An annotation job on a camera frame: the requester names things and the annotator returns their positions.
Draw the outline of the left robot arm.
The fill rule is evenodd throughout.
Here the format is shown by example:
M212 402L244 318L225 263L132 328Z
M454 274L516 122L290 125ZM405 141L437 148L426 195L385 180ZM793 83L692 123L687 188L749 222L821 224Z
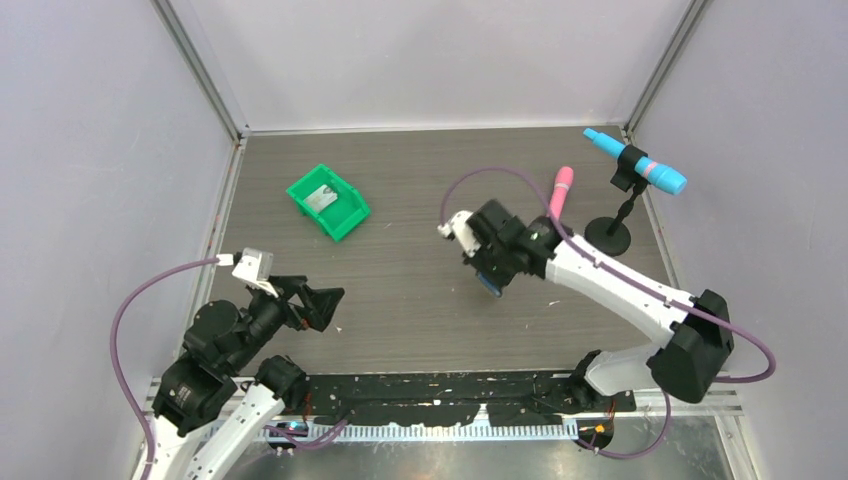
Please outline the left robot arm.
M261 362L236 412L199 445L237 392L237 376L276 333L283 327L325 331L345 296L342 287L313 289L300 275L272 275L246 289L245 307L213 300L196 312L183 353L161 376L152 403L152 452L135 478L219 479L272 417L309 413L306 373L275 355Z

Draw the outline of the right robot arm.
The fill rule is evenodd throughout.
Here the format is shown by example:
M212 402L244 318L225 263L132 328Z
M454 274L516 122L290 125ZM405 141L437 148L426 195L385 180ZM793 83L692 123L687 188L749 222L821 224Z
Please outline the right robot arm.
M596 410L618 393L643 388L698 403L732 353L731 332L702 317L727 320L722 296L655 282L546 216L524 224L490 200L475 212L455 213L438 231L459 243L464 263L493 295L501 296L516 275L531 275L588 297L648 338L640 347L589 352L564 382L574 410Z

